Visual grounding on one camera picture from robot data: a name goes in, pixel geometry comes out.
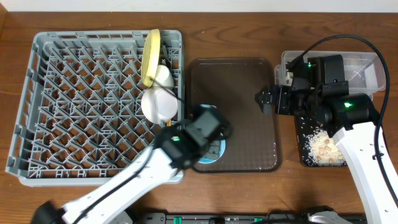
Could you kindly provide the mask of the pink bowl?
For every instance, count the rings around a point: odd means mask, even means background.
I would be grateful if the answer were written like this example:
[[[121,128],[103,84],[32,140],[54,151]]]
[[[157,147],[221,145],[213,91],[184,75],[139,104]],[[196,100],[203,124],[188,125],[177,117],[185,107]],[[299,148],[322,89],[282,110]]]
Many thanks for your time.
[[[169,89],[150,88],[142,96],[141,110],[151,123],[160,124],[171,120],[177,114],[178,100]]]

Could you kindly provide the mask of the white cup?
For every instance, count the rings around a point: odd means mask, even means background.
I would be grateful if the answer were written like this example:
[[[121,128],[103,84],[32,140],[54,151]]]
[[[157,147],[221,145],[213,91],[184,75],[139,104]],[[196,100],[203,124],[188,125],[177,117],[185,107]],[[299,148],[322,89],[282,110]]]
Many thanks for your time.
[[[170,70],[165,65],[158,65],[153,87],[164,87],[172,89],[174,87],[174,79],[171,75]]]

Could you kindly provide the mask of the yellow plate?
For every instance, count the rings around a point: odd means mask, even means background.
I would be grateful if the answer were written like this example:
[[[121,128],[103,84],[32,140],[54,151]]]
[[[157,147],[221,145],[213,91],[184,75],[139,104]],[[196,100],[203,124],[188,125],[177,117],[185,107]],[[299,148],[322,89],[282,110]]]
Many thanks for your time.
[[[146,87],[153,85],[160,55],[160,30],[152,29],[144,44],[142,54],[141,78]]]

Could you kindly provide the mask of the light blue bowl with rice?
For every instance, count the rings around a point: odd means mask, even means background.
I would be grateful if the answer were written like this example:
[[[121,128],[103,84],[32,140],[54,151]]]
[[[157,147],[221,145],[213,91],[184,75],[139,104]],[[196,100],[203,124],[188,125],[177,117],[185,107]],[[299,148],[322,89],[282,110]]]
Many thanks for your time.
[[[224,154],[226,149],[226,140],[223,139],[223,134],[220,134],[219,137],[219,139],[210,143],[208,150],[198,161],[200,164],[214,163]]]

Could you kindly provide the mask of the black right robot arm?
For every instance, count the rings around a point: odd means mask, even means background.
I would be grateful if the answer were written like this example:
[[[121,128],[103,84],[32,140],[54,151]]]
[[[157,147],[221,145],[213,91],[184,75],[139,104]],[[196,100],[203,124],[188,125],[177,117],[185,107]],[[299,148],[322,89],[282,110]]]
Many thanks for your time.
[[[382,130],[382,116],[365,93],[319,84],[294,90],[265,86],[255,95],[262,111],[302,115],[322,124],[343,154],[361,198],[368,223],[397,223],[397,171]]]

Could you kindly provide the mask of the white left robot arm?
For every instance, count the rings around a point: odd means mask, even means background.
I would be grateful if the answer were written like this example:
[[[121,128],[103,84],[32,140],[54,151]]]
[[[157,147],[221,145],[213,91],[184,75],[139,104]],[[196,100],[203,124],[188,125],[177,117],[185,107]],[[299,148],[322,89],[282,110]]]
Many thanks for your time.
[[[56,208],[52,201],[42,204],[32,223],[110,223],[128,206],[159,185],[168,182],[180,170],[189,169],[208,150],[221,133],[165,128],[154,145],[111,180],[89,194]]]

